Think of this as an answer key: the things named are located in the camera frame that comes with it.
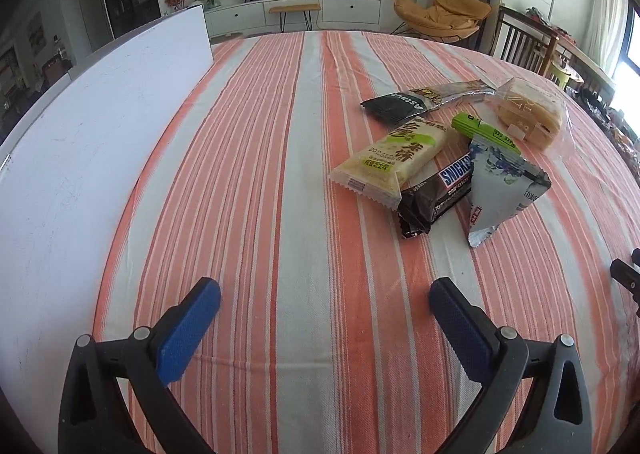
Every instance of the black snack package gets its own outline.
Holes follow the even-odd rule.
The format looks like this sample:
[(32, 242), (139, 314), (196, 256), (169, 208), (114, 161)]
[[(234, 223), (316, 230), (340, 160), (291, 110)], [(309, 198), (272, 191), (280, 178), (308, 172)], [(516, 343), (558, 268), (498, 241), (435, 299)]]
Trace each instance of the black snack package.
[(495, 94), (495, 89), (482, 80), (473, 80), (393, 92), (363, 101), (362, 106), (385, 124), (397, 127), (412, 117), (436, 110), (449, 101), (468, 96), (474, 96), (474, 100), (482, 100), (486, 94)]
[(429, 233), (431, 225), (471, 191), (473, 165), (469, 154), (422, 183), (402, 191), (398, 206), (400, 231), (405, 239)]

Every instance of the orange and white striped fabric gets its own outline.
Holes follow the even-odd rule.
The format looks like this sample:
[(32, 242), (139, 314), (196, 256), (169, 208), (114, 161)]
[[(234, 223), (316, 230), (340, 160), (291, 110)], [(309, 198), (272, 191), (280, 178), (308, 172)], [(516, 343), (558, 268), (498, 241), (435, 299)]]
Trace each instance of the orange and white striped fabric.
[[(428, 308), (431, 282), (449, 276), (498, 326), (577, 338), (594, 452), (604, 452), (640, 369), (636, 305), (608, 273), (640, 246), (640, 189), (591, 119), (572, 104), (576, 151), (564, 161), (523, 145), (553, 186), (478, 249), (466, 242), (466, 201), (404, 241), (393, 212), (327, 180), (386, 132), (360, 102), (477, 78), (555, 85), (480, 53), (371, 33), (234, 40), (215, 57), (130, 195), (96, 338), (153, 325), (200, 277), (215, 278), (220, 312), (171, 389), (217, 452), (431, 453), (478, 391)], [(460, 110), (498, 123), (482, 104), (433, 117)], [(452, 143), (431, 170), (464, 151)], [(158, 450), (132, 394), (129, 408)]]

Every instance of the metal screw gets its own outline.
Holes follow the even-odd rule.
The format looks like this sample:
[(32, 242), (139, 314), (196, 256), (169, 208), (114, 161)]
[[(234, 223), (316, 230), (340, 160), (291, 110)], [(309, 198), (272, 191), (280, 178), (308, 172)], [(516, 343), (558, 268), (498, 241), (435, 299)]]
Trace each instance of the metal screw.
[(80, 335), (78, 337), (78, 340), (76, 341), (76, 344), (78, 345), (79, 348), (84, 348), (89, 344), (90, 341), (91, 341), (91, 337), (89, 335)]
[(574, 345), (574, 338), (571, 335), (567, 335), (566, 333), (563, 333), (562, 335), (560, 335), (560, 341), (562, 342), (562, 344), (566, 345), (568, 348)]
[(133, 331), (133, 338), (136, 340), (144, 340), (151, 334), (151, 330), (146, 326), (140, 326)]
[(500, 335), (502, 335), (507, 340), (513, 340), (518, 336), (518, 332), (509, 326), (504, 326), (500, 328)]

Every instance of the door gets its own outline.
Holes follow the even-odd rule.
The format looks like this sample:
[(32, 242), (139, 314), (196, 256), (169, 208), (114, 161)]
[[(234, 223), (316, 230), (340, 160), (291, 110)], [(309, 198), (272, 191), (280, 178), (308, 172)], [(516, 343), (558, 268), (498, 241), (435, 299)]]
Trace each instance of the door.
[(91, 50), (98, 50), (112, 40), (102, 0), (79, 0), (79, 2)]

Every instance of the wall picture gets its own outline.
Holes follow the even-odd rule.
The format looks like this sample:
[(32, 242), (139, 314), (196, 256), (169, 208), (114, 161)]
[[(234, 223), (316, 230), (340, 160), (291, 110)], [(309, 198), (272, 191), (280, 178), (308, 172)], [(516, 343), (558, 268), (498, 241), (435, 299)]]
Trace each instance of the wall picture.
[(27, 24), (27, 34), (31, 45), (31, 52), (33, 53), (33, 56), (35, 56), (44, 49), (44, 46), (47, 45), (47, 39), (44, 36), (44, 27), (42, 26), (42, 15), (39, 11)]

